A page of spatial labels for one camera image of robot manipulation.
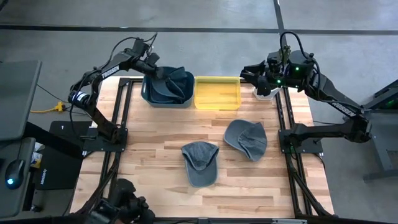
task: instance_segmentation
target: cap brim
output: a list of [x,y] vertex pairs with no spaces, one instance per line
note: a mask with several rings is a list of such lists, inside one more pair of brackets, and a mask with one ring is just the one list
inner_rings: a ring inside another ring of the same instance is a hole
[[238,138],[239,135],[244,130],[250,128],[252,125],[254,125],[254,123],[250,121],[236,119],[229,124],[224,134],[224,141],[227,142],[230,146],[234,147],[235,149],[245,153],[247,157],[249,157],[249,155],[247,154],[246,150],[244,150],[242,146],[239,144]]
[[216,155],[204,170],[195,170],[187,160],[185,160],[185,167],[187,168],[188,180],[194,187],[207,187],[216,182],[218,175]]

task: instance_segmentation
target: dark blue cap in bin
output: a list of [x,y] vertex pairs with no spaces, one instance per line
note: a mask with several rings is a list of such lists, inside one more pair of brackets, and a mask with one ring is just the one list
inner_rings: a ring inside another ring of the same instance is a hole
[[157,76],[144,77],[141,95],[150,104],[182,105],[193,95],[194,77],[184,67],[160,67]]

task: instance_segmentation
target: blue bin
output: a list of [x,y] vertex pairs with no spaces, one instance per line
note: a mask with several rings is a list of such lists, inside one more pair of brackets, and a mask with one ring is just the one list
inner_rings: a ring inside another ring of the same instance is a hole
[[[176,70],[177,68],[173,67],[163,67],[165,73],[171,73],[172,71]],[[187,74],[185,88],[183,89],[184,92],[184,99],[181,99],[182,103],[159,103],[160,101],[169,101],[167,97],[163,96],[156,96],[156,99],[152,97],[154,91],[151,88],[151,81],[148,76],[144,76],[142,81],[142,88],[141,88],[141,96],[146,102],[148,102],[151,106],[156,108],[188,108],[192,104],[193,100],[193,88],[195,84],[195,77],[190,72],[185,72]]]

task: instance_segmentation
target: yellow cable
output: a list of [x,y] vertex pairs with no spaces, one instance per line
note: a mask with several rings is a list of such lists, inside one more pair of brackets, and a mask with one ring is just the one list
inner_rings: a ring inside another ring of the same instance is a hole
[[51,111],[55,111],[55,108],[48,109],[48,110],[42,110],[42,111],[30,111],[31,113],[48,113]]
[[64,109],[65,109],[65,105],[61,101],[59,101],[58,104],[54,108],[51,108],[48,110],[30,111],[30,112],[31,113],[48,113],[48,112],[58,111],[58,112],[62,113],[64,111]]

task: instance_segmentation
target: computer mouse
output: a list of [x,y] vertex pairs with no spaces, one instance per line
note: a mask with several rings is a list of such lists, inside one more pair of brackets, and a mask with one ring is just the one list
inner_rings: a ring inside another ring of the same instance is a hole
[[6,169],[6,186],[9,189],[17,189],[24,180],[25,161],[16,159],[8,164]]

